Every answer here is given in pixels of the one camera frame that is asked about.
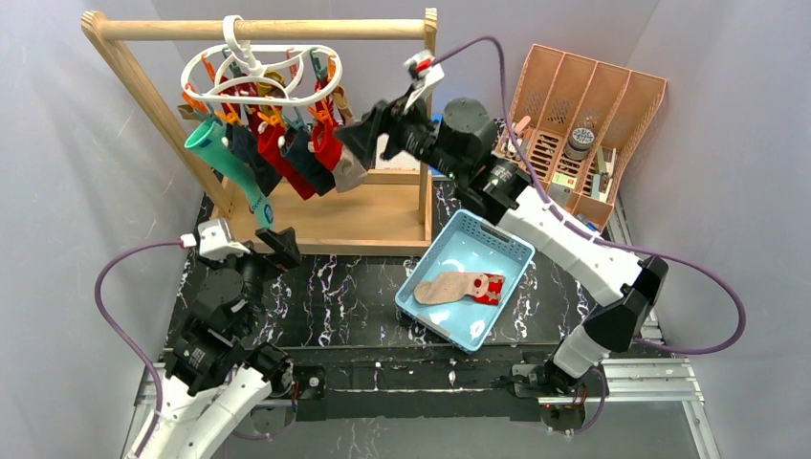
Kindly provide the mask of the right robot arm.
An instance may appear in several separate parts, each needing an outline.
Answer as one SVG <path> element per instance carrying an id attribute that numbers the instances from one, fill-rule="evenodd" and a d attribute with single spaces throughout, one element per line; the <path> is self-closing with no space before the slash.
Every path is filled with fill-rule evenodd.
<path id="1" fill-rule="evenodd" d="M 497 126 L 471 98 L 449 102 L 440 120 L 423 100 L 381 100 L 361 120 L 334 136 L 353 154 L 376 152 L 387 137 L 386 156 L 406 152 L 452 179 L 462 207 L 530 243 L 575 277 L 598 306 L 525 381 L 546 394 L 570 394 L 582 377 L 613 352 L 624 352 L 655 305 L 669 266 L 658 256 L 641 259 L 608 247 L 577 218 L 538 194 L 530 175 L 493 153 Z"/>

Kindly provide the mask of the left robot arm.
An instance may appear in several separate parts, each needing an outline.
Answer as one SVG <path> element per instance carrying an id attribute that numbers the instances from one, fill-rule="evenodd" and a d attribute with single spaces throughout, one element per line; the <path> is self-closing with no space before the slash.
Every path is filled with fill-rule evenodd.
<path id="1" fill-rule="evenodd" d="M 130 458 L 209 458 L 261 401 L 294 387 L 294 364 L 270 343 L 254 340 L 266 309 L 266 282 L 297 267 L 301 253 L 292 228 L 261 228 L 239 242 L 224 219 L 182 237 L 208 267 L 197 295 L 152 378 L 152 417 L 128 451 Z"/>

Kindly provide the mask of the white sock hanger with clips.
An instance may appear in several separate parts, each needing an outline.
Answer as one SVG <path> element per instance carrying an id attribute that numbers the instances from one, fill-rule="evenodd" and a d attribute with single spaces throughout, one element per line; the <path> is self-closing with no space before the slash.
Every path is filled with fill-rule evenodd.
<path id="1" fill-rule="evenodd" d="M 194 109 L 210 113 L 214 105 L 302 108 L 326 101 L 340 85 L 343 63 L 330 47 L 311 45 L 253 45 L 236 37 L 242 17 L 222 21 L 224 43 L 204 49 L 181 72 L 182 98 Z M 310 65 L 317 88 L 309 96 L 294 91 Z"/>

